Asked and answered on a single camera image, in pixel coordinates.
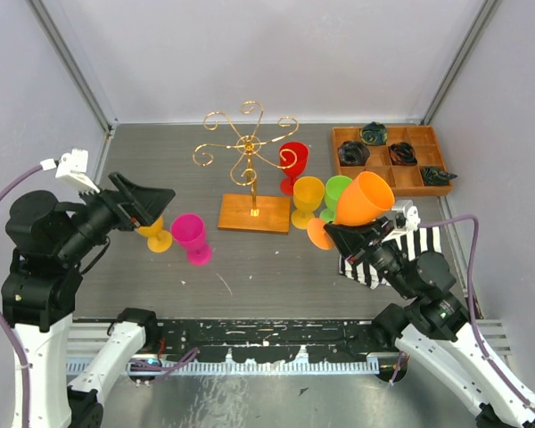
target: wooden tray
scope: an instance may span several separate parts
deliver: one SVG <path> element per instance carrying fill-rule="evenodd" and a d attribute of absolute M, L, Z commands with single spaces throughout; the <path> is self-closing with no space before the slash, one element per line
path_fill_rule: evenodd
<path fill-rule="evenodd" d="M 442 167 L 445 171 L 446 162 L 440 151 L 438 139 L 432 127 L 427 126 L 387 126 L 386 145 L 369 146 L 371 152 L 364 167 L 342 167 L 339 162 L 338 149 L 345 141 L 360 141 L 360 129 L 356 127 L 333 128 L 331 145 L 335 172 L 355 178 L 362 171 L 373 171 L 391 186 L 395 196 L 446 196 L 452 190 L 449 185 L 424 185 L 420 167 Z M 406 141 L 412 144 L 416 152 L 418 165 L 415 167 L 393 166 L 388 145 Z"/>

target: white wall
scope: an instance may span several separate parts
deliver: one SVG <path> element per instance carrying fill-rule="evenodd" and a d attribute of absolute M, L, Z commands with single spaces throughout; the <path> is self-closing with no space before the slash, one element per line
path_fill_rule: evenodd
<path fill-rule="evenodd" d="M 267 119 L 421 119 L 477 0 L 47 0 L 116 117 L 200 122 L 262 101 Z"/>
<path fill-rule="evenodd" d="M 90 151 L 93 170 L 102 142 L 101 127 L 26 2 L 0 0 L 0 190 L 42 159 L 74 145 Z M 4 232 L 8 210 L 18 196 L 39 188 L 55 191 L 61 200 L 75 197 L 54 184 L 52 172 L 40 173 L 0 206 L 0 288 L 13 249 Z M 10 426 L 12 412 L 13 356 L 0 330 L 0 428 Z"/>
<path fill-rule="evenodd" d="M 482 309 L 503 319 L 535 387 L 535 0 L 499 6 L 433 125 L 459 175 L 454 213 L 480 217 Z M 463 227 L 468 249 L 470 237 Z"/>

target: black and white striped towel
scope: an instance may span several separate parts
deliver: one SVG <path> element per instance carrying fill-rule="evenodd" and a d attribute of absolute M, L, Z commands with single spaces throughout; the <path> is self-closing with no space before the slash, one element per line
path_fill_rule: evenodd
<path fill-rule="evenodd" d="M 420 228 L 415 232 L 399 236 L 396 238 L 396 244 L 408 255 L 409 260 L 414 260 L 416 256 L 425 251 L 442 252 L 440 228 Z M 354 279 L 372 290 L 380 284 L 389 285 L 386 279 L 365 261 L 353 269 L 342 256 L 339 256 L 339 274 Z"/>

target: white scratch mark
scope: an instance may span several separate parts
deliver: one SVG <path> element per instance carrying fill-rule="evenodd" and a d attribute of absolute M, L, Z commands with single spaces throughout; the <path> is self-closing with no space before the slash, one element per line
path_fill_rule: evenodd
<path fill-rule="evenodd" d="M 233 296 L 234 294 L 232 293 L 232 290 L 230 289 L 229 285 L 227 284 L 226 281 L 224 281 L 224 278 L 222 276 L 220 276 L 219 274 L 216 274 L 216 276 L 218 278 L 220 278 L 220 281 L 222 281 L 224 283 L 224 285 L 226 286 L 226 288 L 228 289 L 228 291 L 230 292 L 230 295 Z"/>

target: wood grain surface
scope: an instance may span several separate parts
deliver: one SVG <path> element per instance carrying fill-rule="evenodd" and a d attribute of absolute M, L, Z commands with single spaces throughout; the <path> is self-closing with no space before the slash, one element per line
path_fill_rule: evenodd
<path fill-rule="evenodd" d="M 304 175 L 324 182 L 333 174 L 332 127 L 304 125 L 293 136 L 310 150 Z M 259 136 L 272 138 L 281 131 L 277 125 L 264 125 Z M 113 232 L 111 248 L 86 275 L 78 292 L 78 317 L 114 317 L 126 307 L 139 307 L 155 310 L 159 317 L 369 318 L 391 302 L 402 302 L 390 287 L 372 291 L 339 276 L 337 251 L 318 250 L 305 231 L 293 226 L 288 235 L 218 230 L 223 193 L 248 192 L 228 176 L 239 154 L 212 148 L 215 160 L 206 168 L 194 165 L 192 154 L 199 144 L 234 142 L 234 131 L 228 126 L 213 132 L 199 125 L 118 127 L 105 175 L 118 171 L 139 185 L 173 188 L 177 196 L 164 212 L 165 227 L 181 214 L 198 214 L 206 222 L 214 257 L 205 267 L 193 267 L 177 243 L 155 254 L 142 236 Z M 279 146 L 266 146 L 261 153 L 278 162 Z M 261 160 L 255 163 L 258 194 L 282 196 L 279 184 L 284 173 Z M 108 185 L 104 178 L 102 186 Z M 441 219 L 436 199 L 414 201 L 423 221 Z M 444 253 L 451 259 L 446 234 L 442 238 Z M 461 295 L 458 286 L 455 293 Z"/>

